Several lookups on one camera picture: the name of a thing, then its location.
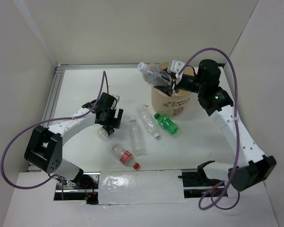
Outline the black label small bottle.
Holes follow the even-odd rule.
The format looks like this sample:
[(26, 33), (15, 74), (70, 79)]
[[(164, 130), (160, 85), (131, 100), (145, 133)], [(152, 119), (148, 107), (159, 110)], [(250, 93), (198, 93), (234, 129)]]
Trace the black label small bottle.
[(115, 130), (113, 127), (108, 127), (108, 126), (102, 126), (98, 130), (98, 136), (104, 140), (107, 141), (110, 139), (111, 135), (114, 134)]

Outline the blue white label bottle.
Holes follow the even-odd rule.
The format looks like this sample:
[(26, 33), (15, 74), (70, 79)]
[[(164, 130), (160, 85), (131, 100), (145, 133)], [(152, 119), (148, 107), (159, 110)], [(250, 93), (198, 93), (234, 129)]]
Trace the blue white label bottle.
[(170, 78), (168, 74), (157, 64), (140, 62), (137, 68), (142, 74), (144, 81), (149, 85), (152, 85), (153, 87), (170, 85)]

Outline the green soda bottle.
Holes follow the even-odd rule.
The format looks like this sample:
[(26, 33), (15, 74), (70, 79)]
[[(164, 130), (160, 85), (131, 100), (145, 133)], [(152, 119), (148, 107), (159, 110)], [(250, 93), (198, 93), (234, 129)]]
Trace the green soda bottle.
[(159, 113), (156, 113), (154, 115), (154, 119), (157, 121), (158, 125), (163, 128), (166, 132), (168, 132), (171, 135), (175, 135), (178, 130), (179, 126), (171, 121), (169, 118), (160, 115)]

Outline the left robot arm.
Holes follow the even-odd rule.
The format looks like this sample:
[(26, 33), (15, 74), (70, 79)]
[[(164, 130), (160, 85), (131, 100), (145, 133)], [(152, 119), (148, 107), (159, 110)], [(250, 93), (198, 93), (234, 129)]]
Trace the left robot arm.
[(67, 179), (74, 189), (84, 183), (84, 171), (63, 159), (62, 148), (73, 136), (87, 127), (99, 124), (109, 129), (118, 129), (123, 109), (117, 109), (120, 96), (103, 92), (99, 100), (87, 102), (70, 119), (60, 121), (47, 128), (33, 129), (24, 158), (47, 174), (57, 174)]

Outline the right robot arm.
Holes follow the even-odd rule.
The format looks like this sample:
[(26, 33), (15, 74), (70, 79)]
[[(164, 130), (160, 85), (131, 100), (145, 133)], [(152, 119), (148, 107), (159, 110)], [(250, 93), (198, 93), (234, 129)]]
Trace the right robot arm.
[(194, 75), (185, 74), (184, 65), (173, 60), (164, 69), (170, 75), (170, 84), (158, 89), (168, 96), (179, 90), (197, 93), (200, 106), (220, 128), (236, 155), (234, 166), (215, 161), (199, 165), (198, 182), (208, 185), (213, 179), (229, 181), (241, 192), (266, 180), (276, 166), (276, 159), (267, 156), (255, 143), (235, 110), (233, 99), (220, 87), (218, 63), (202, 60)]

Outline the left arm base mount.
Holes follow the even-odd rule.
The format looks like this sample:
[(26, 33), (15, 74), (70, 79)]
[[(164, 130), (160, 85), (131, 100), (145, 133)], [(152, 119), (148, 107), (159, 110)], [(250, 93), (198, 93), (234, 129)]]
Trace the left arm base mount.
[(100, 172), (84, 173), (83, 181), (75, 184), (63, 177), (54, 177), (56, 182), (54, 201), (82, 201), (98, 205), (98, 184)]

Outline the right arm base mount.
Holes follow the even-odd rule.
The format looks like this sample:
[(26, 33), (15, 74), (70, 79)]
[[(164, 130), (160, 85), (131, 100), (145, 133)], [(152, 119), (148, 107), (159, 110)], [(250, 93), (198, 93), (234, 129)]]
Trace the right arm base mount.
[(182, 180), (184, 188), (184, 198), (201, 198), (207, 190), (220, 182), (217, 179), (207, 179), (201, 177), (197, 169), (182, 170), (178, 176)]

